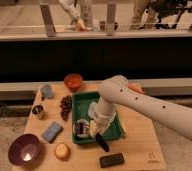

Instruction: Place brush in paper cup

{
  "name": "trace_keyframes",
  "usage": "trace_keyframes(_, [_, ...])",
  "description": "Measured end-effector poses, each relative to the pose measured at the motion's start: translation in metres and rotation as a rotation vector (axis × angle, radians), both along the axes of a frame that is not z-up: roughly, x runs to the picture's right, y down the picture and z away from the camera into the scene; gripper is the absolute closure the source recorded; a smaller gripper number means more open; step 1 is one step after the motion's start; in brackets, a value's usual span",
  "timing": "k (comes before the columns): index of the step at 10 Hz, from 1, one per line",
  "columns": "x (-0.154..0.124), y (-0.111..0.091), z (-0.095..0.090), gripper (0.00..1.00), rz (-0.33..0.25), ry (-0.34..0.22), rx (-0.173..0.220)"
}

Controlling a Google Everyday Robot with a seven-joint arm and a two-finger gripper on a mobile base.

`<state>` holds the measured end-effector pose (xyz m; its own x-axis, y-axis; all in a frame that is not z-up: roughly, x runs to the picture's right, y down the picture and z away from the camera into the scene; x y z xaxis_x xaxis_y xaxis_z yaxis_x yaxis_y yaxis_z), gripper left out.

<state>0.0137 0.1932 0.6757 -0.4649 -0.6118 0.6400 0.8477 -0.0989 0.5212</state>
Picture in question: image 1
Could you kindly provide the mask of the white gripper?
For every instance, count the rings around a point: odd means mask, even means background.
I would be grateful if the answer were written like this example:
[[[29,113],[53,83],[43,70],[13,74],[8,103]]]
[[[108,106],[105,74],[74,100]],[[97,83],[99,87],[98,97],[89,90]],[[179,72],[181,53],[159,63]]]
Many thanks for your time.
[[[105,152],[109,152],[109,146],[101,135],[109,128],[113,121],[112,117],[104,116],[98,112],[91,112],[89,116],[91,117],[89,128],[90,136],[95,136],[96,142],[102,147],[102,149]]]

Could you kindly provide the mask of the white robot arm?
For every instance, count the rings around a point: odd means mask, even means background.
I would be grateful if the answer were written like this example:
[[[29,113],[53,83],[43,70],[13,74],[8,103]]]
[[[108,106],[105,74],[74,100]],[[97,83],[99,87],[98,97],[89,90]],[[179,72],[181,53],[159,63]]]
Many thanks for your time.
[[[129,88],[129,80],[116,75],[98,86],[100,95],[92,102],[88,115],[94,120],[91,135],[102,135],[116,117],[116,104],[133,109],[192,141],[192,108],[138,93]]]

